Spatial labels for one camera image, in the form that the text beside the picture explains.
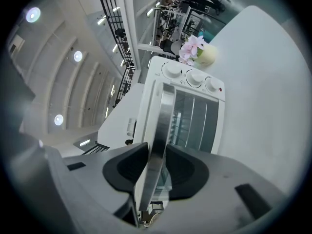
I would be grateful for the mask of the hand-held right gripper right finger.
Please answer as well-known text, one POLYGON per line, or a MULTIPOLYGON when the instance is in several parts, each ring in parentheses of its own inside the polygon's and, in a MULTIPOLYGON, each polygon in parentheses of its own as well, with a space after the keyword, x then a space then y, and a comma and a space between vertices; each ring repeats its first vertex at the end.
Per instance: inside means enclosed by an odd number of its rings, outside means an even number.
POLYGON ((152 234, 260 234, 285 203, 271 182, 229 157, 166 146, 169 203, 152 234))

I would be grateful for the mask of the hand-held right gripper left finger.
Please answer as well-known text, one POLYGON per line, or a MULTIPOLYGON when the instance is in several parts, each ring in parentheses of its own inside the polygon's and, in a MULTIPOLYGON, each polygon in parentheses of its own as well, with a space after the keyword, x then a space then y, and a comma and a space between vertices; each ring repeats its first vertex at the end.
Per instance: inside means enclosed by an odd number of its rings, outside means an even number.
POLYGON ((135 184, 148 159, 148 144, 62 158, 47 149, 55 188, 74 228, 138 228, 135 184))

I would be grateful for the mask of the glass oven door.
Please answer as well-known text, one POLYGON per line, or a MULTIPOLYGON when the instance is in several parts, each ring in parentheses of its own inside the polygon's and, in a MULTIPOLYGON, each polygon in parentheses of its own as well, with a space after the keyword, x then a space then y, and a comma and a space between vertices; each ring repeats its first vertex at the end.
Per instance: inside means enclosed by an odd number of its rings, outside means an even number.
POLYGON ((225 102, 203 89, 155 81, 145 87, 136 123, 135 142, 148 144, 148 162, 135 188, 136 207, 147 210, 152 201, 165 201, 169 173, 167 144, 217 154, 225 102))

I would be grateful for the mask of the white oven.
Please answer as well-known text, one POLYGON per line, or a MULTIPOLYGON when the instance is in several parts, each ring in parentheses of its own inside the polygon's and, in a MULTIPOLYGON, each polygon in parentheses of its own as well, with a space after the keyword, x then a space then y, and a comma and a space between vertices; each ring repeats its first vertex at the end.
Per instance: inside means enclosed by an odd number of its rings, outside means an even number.
POLYGON ((170 97, 168 143, 217 154, 224 114, 225 86, 219 79, 186 64, 152 57, 136 121, 135 142, 152 143, 161 100, 170 97))

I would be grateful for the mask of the pink flowers in cream pot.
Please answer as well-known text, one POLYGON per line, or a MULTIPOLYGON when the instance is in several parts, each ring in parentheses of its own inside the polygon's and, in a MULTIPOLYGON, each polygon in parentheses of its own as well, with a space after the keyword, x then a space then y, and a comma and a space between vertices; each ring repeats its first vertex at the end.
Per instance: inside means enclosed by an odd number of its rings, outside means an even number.
POLYGON ((203 36, 196 37, 190 35, 179 50, 178 61, 194 66, 209 66, 215 62, 217 56, 217 48, 207 43, 203 36))

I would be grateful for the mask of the teal bin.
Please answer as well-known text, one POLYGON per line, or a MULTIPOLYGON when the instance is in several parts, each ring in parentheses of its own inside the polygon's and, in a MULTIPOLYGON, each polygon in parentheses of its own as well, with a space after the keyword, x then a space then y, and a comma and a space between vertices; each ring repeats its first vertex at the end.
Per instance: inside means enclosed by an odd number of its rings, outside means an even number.
POLYGON ((206 43, 210 43, 213 38, 214 38, 214 35, 212 35, 210 32, 208 31, 201 31, 198 33, 198 37, 200 36, 203 36, 203 39, 206 43))

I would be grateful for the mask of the shelf rack of black devices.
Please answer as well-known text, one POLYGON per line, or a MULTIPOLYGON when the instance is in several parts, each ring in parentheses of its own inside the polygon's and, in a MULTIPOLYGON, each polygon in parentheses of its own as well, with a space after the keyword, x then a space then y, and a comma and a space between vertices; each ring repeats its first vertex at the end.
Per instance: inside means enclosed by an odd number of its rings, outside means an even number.
POLYGON ((180 8, 173 8, 161 4, 153 7, 154 32, 152 43, 160 43, 164 39, 171 41, 185 40, 192 34, 198 34, 197 29, 204 15, 191 7, 183 12, 180 8))

